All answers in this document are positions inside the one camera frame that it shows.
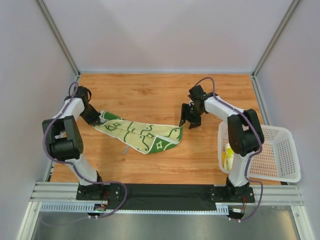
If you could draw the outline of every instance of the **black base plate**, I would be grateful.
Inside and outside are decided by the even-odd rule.
[[[243,203],[244,197],[247,203],[255,202],[255,195],[252,187],[248,187],[246,191],[239,196],[229,196],[229,192],[225,186],[213,186],[210,188],[210,201],[213,203]]]
[[[212,185],[191,184],[126,184],[128,194],[122,210],[146,211],[214,211],[216,204],[210,201]],[[123,200],[122,186],[111,184],[108,207],[116,208]]]

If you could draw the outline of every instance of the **towel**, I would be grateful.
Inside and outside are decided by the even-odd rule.
[[[107,111],[100,113],[102,125],[95,126],[96,130],[119,139],[142,154],[172,149],[182,139],[182,127],[128,121]]]

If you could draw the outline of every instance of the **metal floor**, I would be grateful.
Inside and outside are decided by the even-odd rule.
[[[254,206],[247,206],[249,214]],[[86,213],[40,213],[49,224],[68,223]],[[250,220],[237,223],[221,215],[118,213],[60,227],[37,222],[33,240],[295,240],[300,239],[289,206],[261,206]]]

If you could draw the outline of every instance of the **yellow object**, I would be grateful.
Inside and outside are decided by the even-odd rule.
[[[232,164],[234,162],[234,154],[235,152],[231,149],[231,146],[229,143],[225,145],[225,155],[224,155],[224,163],[223,167],[224,169],[231,171],[232,170]]]
[[[226,157],[226,152],[223,151],[222,152],[222,166],[224,169],[226,169],[226,160],[225,160],[225,157]]]

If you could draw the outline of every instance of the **plastic basket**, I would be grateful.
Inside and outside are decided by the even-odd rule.
[[[301,178],[300,164],[295,141],[289,130],[283,127],[261,125],[264,135],[262,152],[252,158],[249,177],[296,183]],[[221,122],[218,130],[218,159],[220,169],[224,169],[222,153],[229,142],[228,125]]]

